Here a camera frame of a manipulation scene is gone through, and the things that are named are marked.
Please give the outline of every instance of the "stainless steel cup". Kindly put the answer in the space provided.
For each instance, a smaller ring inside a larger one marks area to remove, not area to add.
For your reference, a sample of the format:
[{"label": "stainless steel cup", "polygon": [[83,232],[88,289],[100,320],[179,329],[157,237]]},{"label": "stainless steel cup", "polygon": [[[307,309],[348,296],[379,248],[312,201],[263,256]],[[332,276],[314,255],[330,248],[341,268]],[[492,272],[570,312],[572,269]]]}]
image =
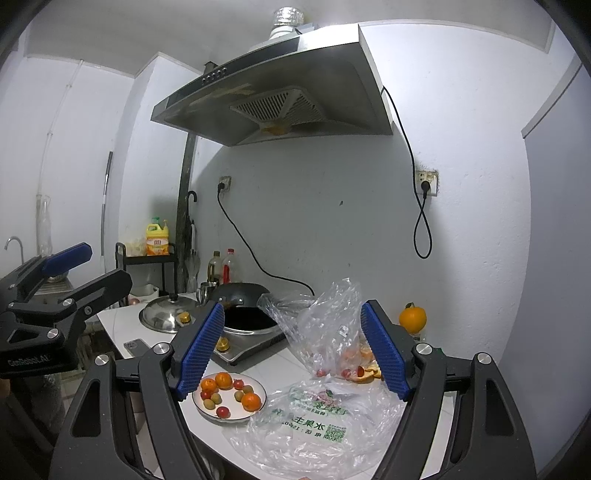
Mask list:
[{"label": "stainless steel cup", "polygon": [[200,305],[205,305],[212,298],[212,293],[217,287],[217,282],[204,281],[199,285],[199,295],[197,301]]}]

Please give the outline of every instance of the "yellow bottle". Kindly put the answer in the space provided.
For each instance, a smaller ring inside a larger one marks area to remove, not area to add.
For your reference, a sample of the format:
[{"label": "yellow bottle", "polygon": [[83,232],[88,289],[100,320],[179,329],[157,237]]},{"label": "yellow bottle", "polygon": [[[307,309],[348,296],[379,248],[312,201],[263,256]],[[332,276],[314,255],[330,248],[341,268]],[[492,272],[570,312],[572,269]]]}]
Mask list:
[{"label": "yellow bottle", "polygon": [[168,255],[168,225],[164,221],[164,228],[160,228],[159,217],[152,218],[152,223],[146,228],[146,254]]}]

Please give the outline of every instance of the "qr code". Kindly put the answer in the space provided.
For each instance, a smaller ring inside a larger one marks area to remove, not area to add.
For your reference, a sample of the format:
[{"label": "qr code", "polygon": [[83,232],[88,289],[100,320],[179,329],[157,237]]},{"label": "qr code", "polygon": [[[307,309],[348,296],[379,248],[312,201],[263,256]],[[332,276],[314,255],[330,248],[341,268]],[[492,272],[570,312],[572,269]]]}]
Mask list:
[{"label": "qr code", "polygon": [[331,442],[341,443],[345,438],[346,427],[337,427],[336,425],[328,425],[326,433],[322,438],[330,440]]}]

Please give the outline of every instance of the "electrical outlet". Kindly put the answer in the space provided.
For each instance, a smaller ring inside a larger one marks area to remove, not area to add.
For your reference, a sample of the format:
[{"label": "electrical outlet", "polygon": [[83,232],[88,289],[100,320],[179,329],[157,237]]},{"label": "electrical outlet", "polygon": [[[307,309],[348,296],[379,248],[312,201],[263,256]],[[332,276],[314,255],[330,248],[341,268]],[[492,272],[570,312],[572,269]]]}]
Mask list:
[{"label": "electrical outlet", "polygon": [[414,179],[417,183],[417,193],[419,197],[423,196],[423,191],[421,190],[421,183],[424,180],[427,180],[431,184],[431,190],[429,190],[427,195],[433,197],[437,196],[437,184],[439,183],[439,172],[437,170],[418,170],[417,172],[415,172]]},{"label": "electrical outlet", "polygon": [[230,185],[232,184],[232,177],[220,177],[218,184],[223,183],[224,188],[222,192],[227,192],[230,190]]}]

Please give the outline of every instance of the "plastic bag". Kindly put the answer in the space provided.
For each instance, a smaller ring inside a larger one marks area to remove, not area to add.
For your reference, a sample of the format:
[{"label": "plastic bag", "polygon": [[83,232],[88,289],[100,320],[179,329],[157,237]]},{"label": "plastic bag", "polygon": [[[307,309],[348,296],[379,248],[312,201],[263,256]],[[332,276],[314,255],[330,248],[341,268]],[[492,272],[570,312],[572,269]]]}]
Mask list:
[{"label": "plastic bag", "polygon": [[224,435],[273,475],[344,479],[382,459],[403,412],[379,380],[359,385],[327,376],[269,395],[246,427]]},{"label": "plastic bag", "polygon": [[359,284],[345,278],[316,300],[303,294],[282,299],[264,294],[257,306],[277,322],[312,375],[345,377],[374,360],[361,331],[361,304]]}]

